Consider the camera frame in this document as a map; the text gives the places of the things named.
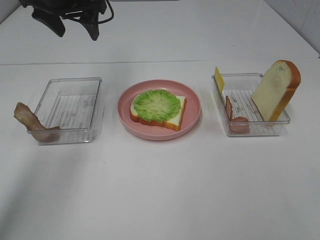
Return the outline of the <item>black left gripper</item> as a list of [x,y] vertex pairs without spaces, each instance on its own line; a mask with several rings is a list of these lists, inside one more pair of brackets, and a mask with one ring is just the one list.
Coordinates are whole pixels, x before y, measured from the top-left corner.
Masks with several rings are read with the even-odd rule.
[[47,26],[59,37],[66,31],[59,16],[86,13],[79,18],[79,21],[93,41],[96,41],[100,34],[99,14],[104,14],[106,11],[105,0],[20,0],[19,2],[24,8],[32,6],[33,19]]

